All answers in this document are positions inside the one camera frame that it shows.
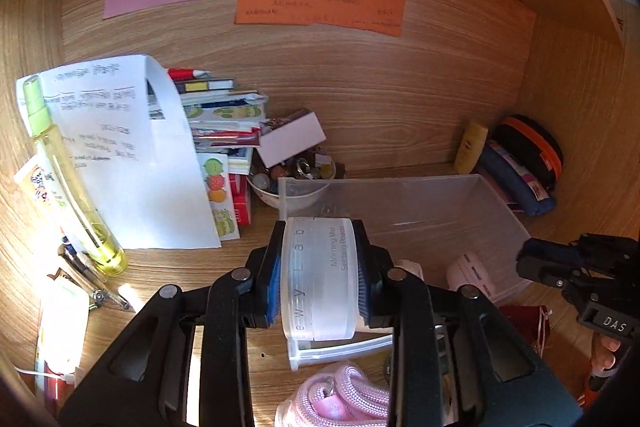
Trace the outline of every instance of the pink tag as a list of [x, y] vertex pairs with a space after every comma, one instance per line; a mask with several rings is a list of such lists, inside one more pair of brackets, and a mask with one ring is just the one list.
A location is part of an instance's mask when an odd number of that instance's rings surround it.
[[329, 420], [350, 421], [354, 419], [337, 394], [313, 402], [311, 407], [317, 414]]

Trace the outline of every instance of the pink rope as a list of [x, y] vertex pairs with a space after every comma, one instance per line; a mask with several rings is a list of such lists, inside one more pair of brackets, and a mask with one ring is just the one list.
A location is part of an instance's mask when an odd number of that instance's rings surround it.
[[283, 420], [286, 427], [386, 427], [388, 406], [388, 390], [370, 383], [351, 363], [341, 363], [308, 378]]

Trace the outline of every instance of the green bottle cap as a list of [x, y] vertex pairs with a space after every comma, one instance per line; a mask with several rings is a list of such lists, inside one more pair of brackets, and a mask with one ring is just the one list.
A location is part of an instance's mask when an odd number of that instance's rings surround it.
[[49, 109], [44, 103], [40, 77], [36, 74], [25, 80], [24, 84], [22, 84], [22, 90], [24, 92], [24, 101], [27, 104], [31, 134], [37, 136], [53, 123]]

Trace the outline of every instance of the orange sticky note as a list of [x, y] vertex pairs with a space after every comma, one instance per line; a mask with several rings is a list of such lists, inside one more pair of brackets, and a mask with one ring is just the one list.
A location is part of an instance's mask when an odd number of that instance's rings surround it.
[[333, 24], [399, 37], [406, 0], [238, 0], [238, 24]]

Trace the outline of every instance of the transparent plastic box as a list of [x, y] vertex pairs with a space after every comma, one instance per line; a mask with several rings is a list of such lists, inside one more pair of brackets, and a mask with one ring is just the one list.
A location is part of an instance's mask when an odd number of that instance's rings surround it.
[[496, 304], [522, 292], [516, 256], [530, 237], [506, 204], [478, 174], [370, 180], [282, 178], [280, 219], [361, 219], [372, 245], [394, 261], [422, 266], [428, 284], [447, 288], [447, 267], [474, 252], [494, 283]]

